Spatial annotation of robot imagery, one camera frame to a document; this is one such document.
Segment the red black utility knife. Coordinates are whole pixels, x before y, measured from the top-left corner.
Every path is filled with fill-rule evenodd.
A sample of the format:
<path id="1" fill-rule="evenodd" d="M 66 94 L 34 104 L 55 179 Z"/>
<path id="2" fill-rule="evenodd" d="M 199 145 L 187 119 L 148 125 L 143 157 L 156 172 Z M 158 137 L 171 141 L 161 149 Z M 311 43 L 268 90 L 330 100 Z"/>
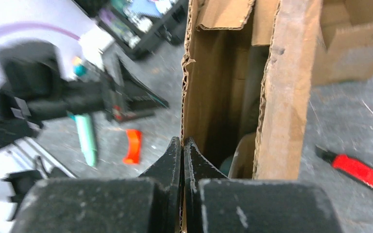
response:
<path id="1" fill-rule="evenodd" d="M 334 153 L 318 145 L 315 146 L 315 153 L 333 169 L 373 190 L 372 166 L 356 157 Z"/>

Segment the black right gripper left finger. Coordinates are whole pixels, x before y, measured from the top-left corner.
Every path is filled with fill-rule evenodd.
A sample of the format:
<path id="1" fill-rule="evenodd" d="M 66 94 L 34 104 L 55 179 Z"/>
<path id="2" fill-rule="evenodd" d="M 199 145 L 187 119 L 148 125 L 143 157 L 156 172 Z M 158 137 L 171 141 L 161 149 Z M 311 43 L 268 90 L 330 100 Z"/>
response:
<path id="1" fill-rule="evenodd" d="M 181 200 L 180 139 L 131 179 L 52 178 L 23 200 L 14 233 L 177 233 Z"/>

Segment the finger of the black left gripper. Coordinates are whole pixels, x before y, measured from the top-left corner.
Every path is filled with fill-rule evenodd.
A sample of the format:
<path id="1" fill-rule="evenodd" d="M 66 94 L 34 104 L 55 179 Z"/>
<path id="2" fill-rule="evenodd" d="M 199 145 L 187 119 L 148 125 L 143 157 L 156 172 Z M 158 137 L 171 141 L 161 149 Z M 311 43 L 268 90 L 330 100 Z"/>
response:
<path id="1" fill-rule="evenodd" d="M 119 60 L 119 122 L 154 115 L 155 109 L 170 105 L 139 79 L 133 76 Z"/>

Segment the brown cardboard box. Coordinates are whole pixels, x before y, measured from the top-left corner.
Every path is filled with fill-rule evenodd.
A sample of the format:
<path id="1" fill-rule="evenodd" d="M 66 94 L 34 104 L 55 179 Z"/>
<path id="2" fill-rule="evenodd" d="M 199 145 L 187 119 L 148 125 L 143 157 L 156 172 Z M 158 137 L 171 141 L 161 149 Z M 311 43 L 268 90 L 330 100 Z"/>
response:
<path id="1" fill-rule="evenodd" d="M 320 0 L 191 0 L 183 139 L 215 166 L 249 146 L 248 178 L 299 175 Z"/>

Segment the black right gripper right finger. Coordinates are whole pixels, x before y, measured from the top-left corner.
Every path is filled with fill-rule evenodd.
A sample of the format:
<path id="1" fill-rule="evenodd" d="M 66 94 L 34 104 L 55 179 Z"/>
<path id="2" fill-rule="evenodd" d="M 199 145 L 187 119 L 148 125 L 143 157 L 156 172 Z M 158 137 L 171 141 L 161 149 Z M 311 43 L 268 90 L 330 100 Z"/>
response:
<path id="1" fill-rule="evenodd" d="M 184 143 L 186 230 L 189 233 L 340 233 L 324 190 L 309 182 L 228 179 Z"/>

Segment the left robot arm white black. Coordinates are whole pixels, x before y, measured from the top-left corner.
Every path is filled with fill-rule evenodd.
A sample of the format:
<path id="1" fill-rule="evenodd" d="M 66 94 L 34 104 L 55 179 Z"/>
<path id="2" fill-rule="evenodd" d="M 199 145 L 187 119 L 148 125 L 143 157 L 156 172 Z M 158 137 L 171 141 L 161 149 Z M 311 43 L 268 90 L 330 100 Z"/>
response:
<path id="1" fill-rule="evenodd" d="M 6 75 L 0 88 L 0 149 L 38 136 L 46 120 L 103 112 L 108 121 L 124 123 L 169 108 L 118 56 L 106 68 L 103 49 L 89 44 L 82 50 L 86 73 L 67 81 L 59 70 L 57 47 L 50 42 L 30 40 L 0 48 Z"/>

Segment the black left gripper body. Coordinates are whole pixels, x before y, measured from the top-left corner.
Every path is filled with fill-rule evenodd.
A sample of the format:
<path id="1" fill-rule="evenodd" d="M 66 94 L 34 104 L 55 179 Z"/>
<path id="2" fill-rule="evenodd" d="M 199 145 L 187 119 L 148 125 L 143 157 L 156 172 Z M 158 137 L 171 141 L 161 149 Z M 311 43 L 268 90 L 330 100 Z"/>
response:
<path id="1" fill-rule="evenodd" d="M 126 100 L 124 97 L 124 79 L 122 74 L 122 62 L 118 55 L 113 57 L 112 71 L 107 68 L 101 72 L 102 100 L 104 113 L 108 121 L 123 122 Z"/>

